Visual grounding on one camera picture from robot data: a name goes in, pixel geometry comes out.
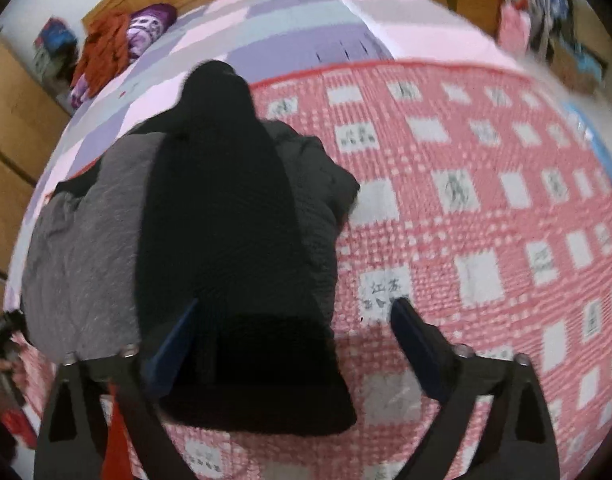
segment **metal bolt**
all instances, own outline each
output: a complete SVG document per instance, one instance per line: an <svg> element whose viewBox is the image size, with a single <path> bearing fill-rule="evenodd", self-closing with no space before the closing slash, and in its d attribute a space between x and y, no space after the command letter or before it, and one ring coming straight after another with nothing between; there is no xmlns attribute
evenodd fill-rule
<svg viewBox="0 0 612 480"><path fill-rule="evenodd" d="M530 366L530 358L526 354L516 354L514 360L521 366Z"/></svg>
<svg viewBox="0 0 612 480"><path fill-rule="evenodd" d="M133 357L134 355L137 355L137 353L140 351L140 346L137 344L129 344L124 346L120 351L119 351L119 355L121 355L122 357Z"/></svg>
<svg viewBox="0 0 612 480"><path fill-rule="evenodd" d="M455 345L452 347L452 351L459 357L463 357L465 359L474 356L474 350L471 349L470 346L464 344Z"/></svg>
<svg viewBox="0 0 612 480"><path fill-rule="evenodd" d="M70 366L77 362L77 354L75 352L69 352L64 358L64 366Z"/></svg>

